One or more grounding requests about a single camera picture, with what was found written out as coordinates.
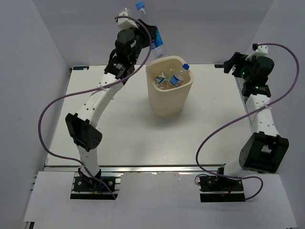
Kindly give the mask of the clear bottle blue label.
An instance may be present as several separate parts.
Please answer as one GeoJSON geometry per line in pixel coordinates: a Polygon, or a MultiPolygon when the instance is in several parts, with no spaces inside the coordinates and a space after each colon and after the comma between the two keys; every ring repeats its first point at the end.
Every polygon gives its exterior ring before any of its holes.
{"type": "Polygon", "coordinates": [[[146,24],[151,26],[152,29],[152,53],[155,59],[162,58],[166,55],[165,46],[158,30],[154,17],[144,1],[139,1],[135,4],[139,13],[140,19],[146,24]]]}

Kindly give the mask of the clear bottle green white label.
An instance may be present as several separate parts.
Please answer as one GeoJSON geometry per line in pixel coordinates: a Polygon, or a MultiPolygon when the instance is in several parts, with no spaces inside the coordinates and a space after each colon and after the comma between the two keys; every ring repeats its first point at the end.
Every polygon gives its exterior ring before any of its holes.
{"type": "Polygon", "coordinates": [[[167,72],[161,72],[158,76],[155,77],[155,85],[161,90],[169,89],[169,80],[170,75],[167,72]]]}

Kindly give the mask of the small bottle blue label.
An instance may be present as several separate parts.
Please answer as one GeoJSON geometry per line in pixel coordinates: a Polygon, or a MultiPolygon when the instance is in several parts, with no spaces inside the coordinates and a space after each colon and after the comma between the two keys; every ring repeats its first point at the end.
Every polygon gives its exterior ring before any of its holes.
{"type": "Polygon", "coordinates": [[[189,68],[190,66],[184,63],[182,67],[175,69],[169,80],[169,85],[172,88],[180,87],[183,84],[183,82],[187,79],[189,68]]]}

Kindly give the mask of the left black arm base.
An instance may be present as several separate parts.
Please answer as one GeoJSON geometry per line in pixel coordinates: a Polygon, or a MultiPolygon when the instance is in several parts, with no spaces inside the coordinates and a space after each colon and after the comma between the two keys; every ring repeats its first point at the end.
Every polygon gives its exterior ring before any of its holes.
{"type": "MultiPolygon", "coordinates": [[[[115,176],[102,176],[102,181],[109,187],[111,192],[118,196],[121,178],[115,176]]],[[[104,184],[97,182],[94,186],[84,181],[79,175],[74,176],[70,199],[77,200],[114,200],[112,194],[104,184]]]]}

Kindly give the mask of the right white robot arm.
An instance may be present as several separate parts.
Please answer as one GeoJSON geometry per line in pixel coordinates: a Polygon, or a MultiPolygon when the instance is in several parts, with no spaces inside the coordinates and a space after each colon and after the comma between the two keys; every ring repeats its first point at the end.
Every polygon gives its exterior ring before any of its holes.
{"type": "Polygon", "coordinates": [[[287,150],[289,141],[280,136],[272,116],[271,92],[267,85],[268,76],[274,68],[274,61],[266,56],[235,52],[224,62],[224,72],[243,79],[241,95],[249,114],[252,135],[242,147],[239,158],[218,169],[215,184],[220,190],[227,190],[233,179],[253,174],[274,174],[277,172],[287,150]]]}

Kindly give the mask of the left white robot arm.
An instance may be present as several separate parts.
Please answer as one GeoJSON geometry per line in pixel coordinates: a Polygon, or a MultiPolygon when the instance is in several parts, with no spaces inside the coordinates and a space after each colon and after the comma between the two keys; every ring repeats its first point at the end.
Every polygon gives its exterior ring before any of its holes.
{"type": "Polygon", "coordinates": [[[89,190],[96,190],[101,184],[101,170],[97,160],[97,146],[102,134],[97,130],[98,121],[115,94],[126,84],[127,78],[135,71],[135,64],[141,50],[149,47],[157,38],[157,27],[138,19],[119,17],[116,20],[120,31],[115,48],[100,80],[99,90],[75,114],[67,114],[65,121],[70,136],[80,154],[83,166],[79,175],[89,190]]]}

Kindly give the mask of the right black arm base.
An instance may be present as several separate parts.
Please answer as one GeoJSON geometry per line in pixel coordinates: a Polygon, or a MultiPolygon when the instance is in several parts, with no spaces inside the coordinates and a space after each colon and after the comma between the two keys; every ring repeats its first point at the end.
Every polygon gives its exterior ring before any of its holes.
{"type": "Polygon", "coordinates": [[[242,181],[199,174],[194,179],[200,187],[201,203],[245,202],[242,181]]]}

